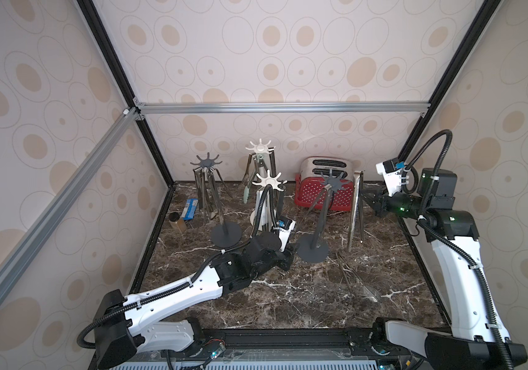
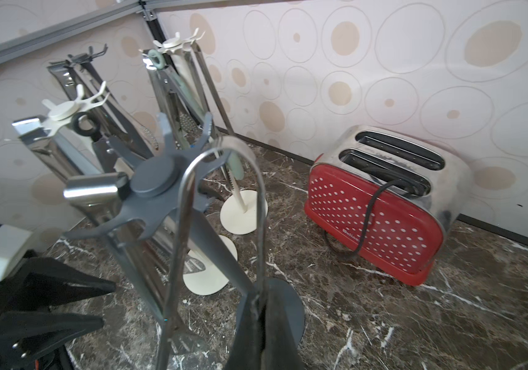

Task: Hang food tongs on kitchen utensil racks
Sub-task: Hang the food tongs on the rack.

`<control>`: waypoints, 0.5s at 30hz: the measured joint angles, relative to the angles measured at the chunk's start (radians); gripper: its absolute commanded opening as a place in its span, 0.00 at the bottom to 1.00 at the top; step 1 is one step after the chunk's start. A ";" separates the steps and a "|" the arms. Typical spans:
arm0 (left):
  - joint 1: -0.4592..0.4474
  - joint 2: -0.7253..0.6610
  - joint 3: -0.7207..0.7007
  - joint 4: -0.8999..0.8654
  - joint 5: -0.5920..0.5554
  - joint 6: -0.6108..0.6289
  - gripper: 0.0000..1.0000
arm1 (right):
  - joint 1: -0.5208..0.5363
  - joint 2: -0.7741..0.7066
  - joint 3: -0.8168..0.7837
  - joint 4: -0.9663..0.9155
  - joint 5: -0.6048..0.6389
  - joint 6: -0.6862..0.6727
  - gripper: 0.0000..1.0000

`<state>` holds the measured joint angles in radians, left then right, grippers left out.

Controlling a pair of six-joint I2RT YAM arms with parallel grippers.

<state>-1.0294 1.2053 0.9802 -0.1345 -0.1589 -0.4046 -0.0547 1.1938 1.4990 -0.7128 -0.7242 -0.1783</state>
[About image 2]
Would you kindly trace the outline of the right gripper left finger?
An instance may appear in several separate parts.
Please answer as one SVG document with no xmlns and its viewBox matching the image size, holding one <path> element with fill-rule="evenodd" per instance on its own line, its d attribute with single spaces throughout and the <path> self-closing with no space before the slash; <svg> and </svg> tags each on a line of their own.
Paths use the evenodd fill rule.
<svg viewBox="0 0 528 370">
<path fill-rule="evenodd" d="M 245 297 L 236 327 L 232 350 L 224 369 L 260 369 L 262 353 L 262 322 L 259 294 Z"/>
</svg>

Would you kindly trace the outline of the black tongs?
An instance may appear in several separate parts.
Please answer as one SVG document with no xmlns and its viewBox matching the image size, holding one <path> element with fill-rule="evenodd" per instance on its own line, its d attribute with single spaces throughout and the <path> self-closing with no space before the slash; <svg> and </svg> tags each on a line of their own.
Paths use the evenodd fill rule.
<svg viewBox="0 0 528 370">
<path fill-rule="evenodd" d="M 91 140 L 91 148 L 105 173 L 118 172 L 118 156 L 101 133 L 101 124 L 92 112 L 78 112 L 71 117 L 70 128 L 80 137 Z"/>
</svg>

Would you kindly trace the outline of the serrated steel tongs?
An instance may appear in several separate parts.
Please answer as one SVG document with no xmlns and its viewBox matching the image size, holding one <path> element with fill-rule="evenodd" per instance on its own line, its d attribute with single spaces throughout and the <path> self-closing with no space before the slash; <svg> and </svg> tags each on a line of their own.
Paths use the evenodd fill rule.
<svg viewBox="0 0 528 370">
<path fill-rule="evenodd" d="M 70 231 L 69 239 L 100 239 L 133 284 L 159 324 L 161 334 L 157 351 L 158 369 L 165 369 L 171 356 L 205 350 L 205 340 L 192 332 L 177 311 L 182 276 L 202 270 L 187 257 L 188 249 L 178 246 L 163 227 L 149 234 L 160 250 L 169 253 L 163 262 L 148 245 L 143 233 L 148 225 L 141 219 L 117 221 L 125 213 L 124 202 L 131 199 L 128 177 L 124 173 L 72 177 L 64 198 L 81 211 L 92 228 Z"/>
</svg>

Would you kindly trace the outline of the green tongs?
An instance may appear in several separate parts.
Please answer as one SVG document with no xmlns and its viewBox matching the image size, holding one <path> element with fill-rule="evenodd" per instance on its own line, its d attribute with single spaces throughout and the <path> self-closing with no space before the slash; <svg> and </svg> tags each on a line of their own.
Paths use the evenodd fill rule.
<svg viewBox="0 0 528 370">
<path fill-rule="evenodd" d="M 148 49 L 143 52 L 143 62 L 160 111 L 168 117 L 180 148 L 188 149 L 190 143 L 185 136 L 199 134 L 208 112 L 204 96 L 195 91 L 196 68 L 192 57 L 187 52 L 170 57 L 157 49 Z"/>
</svg>

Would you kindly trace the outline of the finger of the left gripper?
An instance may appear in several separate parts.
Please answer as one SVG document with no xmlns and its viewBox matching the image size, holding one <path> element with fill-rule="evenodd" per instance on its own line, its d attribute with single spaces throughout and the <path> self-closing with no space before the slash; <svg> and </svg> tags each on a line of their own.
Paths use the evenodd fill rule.
<svg viewBox="0 0 528 370">
<path fill-rule="evenodd" d="M 37 311 L 111 294 L 116 283 L 78 271 L 50 257 L 26 259 L 0 282 L 0 315 Z"/>
<path fill-rule="evenodd" d="M 0 365 L 28 365 L 104 326 L 99 316 L 8 311 L 0 316 Z"/>
</svg>

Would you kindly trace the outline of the dark grey rack back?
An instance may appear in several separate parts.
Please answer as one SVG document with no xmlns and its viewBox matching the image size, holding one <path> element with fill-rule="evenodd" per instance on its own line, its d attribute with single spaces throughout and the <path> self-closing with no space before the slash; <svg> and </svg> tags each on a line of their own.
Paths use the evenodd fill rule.
<svg viewBox="0 0 528 370">
<path fill-rule="evenodd" d="M 296 290 L 281 279 L 266 276 L 266 189 L 254 152 L 242 140 L 224 136 L 211 138 L 212 114 L 205 114 L 202 135 L 195 146 L 177 150 L 168 119 L 159 115 L 164 127 L 164 140 L 168 148 L 157 157 L 142 160 L 119 139 L 108 140 L 108 145 L 130 166 L 134 173 L 128 177 L 131 199 L 125 200 L 125 213 L 117 221 L 141 219 L 149 227 L 142 235 L 158 227 L 175 233 L 175 243 L 194 241 L 199 250 L 229 279 L 229 283 L 243 295 L 257 288 L 276 289 L 282 296 L 295 344 L 299 344 L 305 331 L 305 310 Z M 258 273 L 255 282 L 239 266 L 230 241 L 219 236 L 206 219 L 205 210 L 210 200 L 199 191 L 199 182 L 214 170 L 225 166 L 230 154 L 237 154 L 250 164 L 256 174 L 259 189 L 257 197 L 256 247 Z"/>
</svg>

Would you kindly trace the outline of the dark grey utensil rack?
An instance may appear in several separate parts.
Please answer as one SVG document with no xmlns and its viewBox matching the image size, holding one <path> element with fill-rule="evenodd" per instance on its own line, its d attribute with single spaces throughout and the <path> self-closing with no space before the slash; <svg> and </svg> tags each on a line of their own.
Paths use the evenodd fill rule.
<svg viewBox="0 0 528 370">
<path fill-rule="evenodd" d="M 104 56 L 108 52 L 108 44 L 105 43 L 103 48 L 94 52 L 92 46 L 88 47 L 88 51 L 78 55 L 68 55 L 68 58 L 64 61 L 64 65 L 71 69 L 80 69 L 92 73 L 95 71 L 93 62 L 95 59 Z"/>
</svg>

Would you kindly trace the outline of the white utensil rack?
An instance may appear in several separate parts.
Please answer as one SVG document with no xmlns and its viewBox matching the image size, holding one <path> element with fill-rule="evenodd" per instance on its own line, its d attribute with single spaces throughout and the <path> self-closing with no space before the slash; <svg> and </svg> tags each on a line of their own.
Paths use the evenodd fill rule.
<svg viewBox="0 0 528 370">
<path fill-rule="evenodd" d="M 208 98 L 212 99 L 212 96 L 203 78 L 202 72 L 199 68 L 199 64 L 196 61 L 194 55 L 192 54 L 192 49 L 190 47 L 190 43 L 192 41 L 197 41 L 199 44 L 199 41 L 203 38 L 204 35 L 205 31 L 202 31 L 199 28 L 195 29 L 194 33 L 190 37 L 185 39 L 182 38 L 177 32 L 175 34 L 175 37 L 167 39 L 162 43 L 158 40 L 155 40 L 151 49 L 157 49 L 157 51 L 163 54 L 167 54 L 170 57 L 175 54 L 181 55 L 183 52 L 187 52 L 192 57 L 192 64 L 196 68 L 195 91 L 198 94 L 204 96 L 204 100 L 205 103 L 208 105 L 209 112 L 210 107 L 208 104 Z M 213 82 L 215 83 L 215 86 L 221 81 L 221 76 L 218 73 L 215 76 L 211 74 L 211 77 Z M 227 104 L 222 98 L 221 100 L 223 106 L 225 107 L 225 111 L 229 116 L 230 108 L 228 108 Z M 231 234 L 245 235 L 252 233 L 257 228 L 258 193 L 252 190 L 242 191 L 241 189 L 239 189 L 237 181 L 242 180 L 244 178 L 244 167 L 242 165 L 242 160 L 239 159 L 239 156 L 237 154 L 230 154 L 225 166 L 222 168 L 222 172 L 225 181 L 231 188 L 232 195 L 227 200 L 225 200 L 222 205 L 222 209 L 220 211 L 221 224 Z"/>
<path fill-rule="evenodd" d="M 107 83 L 103 81 L 96 94 L 85 96 L 82 83 L 75 86 L 74 100 L 55 104 L 48 99 L 42 104 L 49 109 L 46 118 L 41 120 L 42 126 L 50 136 L 67 126 L 71 131 L 81 136 L 86 148 L 91 149 L 92 143 L 102 139 L 101 123 L 93 110 L 102 107 L 110 98 Z M 193 240 L 188 242 L 190 252 L 185 259 L 183 281 L 192 293 L 208 296 L 225 288 L 229 279 L 204 255 Z"/>
</svg>

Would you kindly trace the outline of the small steel tongs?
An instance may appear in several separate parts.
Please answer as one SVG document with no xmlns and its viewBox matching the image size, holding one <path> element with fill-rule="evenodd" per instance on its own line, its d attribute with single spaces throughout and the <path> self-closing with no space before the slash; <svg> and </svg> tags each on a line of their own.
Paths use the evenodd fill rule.
<svg viewBox="0 0 528 370">
<path fill-rule="evenodd" d="M 62 183 L 71 177 L 97 175 L 101 171 L 92 161 L 80 152 L 65 135 L 43 126 L 43 117 L 31 117 L 17 120 L 12 127 L 17 131 L 20 141 L 34 154 Z"/>
</svg>

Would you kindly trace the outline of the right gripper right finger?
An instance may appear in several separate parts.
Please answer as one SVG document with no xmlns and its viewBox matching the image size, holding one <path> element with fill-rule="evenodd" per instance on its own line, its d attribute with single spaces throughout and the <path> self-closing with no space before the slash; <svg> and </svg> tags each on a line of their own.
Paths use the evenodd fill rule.
<svg viewBox="0 0 528 370">
<path fill-rule="evenodd" d="M 261 369 L 304 369 L 279 291 L 267 295 Z"/>
</svg>

